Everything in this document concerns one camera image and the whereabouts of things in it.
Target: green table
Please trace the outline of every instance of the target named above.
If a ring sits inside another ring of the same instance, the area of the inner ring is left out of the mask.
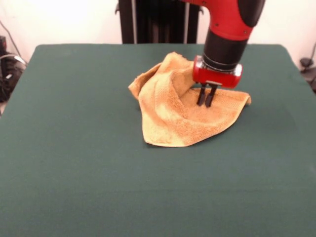
[[[202,45],[36,48],[0,119],[1,237],[315,237],[316,97],[279,45],[249,45],[224,133],[143,141],[128,85]]]

